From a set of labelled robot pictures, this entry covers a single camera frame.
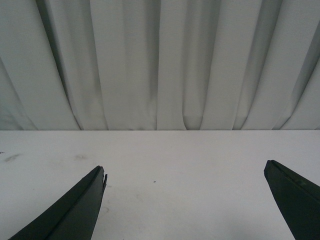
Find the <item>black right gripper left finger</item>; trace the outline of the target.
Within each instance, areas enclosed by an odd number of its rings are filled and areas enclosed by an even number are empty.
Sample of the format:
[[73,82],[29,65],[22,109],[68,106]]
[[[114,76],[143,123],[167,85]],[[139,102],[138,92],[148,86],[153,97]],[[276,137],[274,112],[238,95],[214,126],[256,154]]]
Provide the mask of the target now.
[[108,176],[96,166],[12,240],[90,240]]

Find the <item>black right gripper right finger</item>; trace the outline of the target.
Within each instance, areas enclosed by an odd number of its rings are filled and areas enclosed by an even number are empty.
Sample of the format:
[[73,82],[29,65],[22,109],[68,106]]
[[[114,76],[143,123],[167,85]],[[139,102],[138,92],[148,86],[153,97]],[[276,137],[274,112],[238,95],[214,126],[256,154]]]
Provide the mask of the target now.
[[296,240],[320,238],[320,187],[275,160],[264,176],[286,224]]

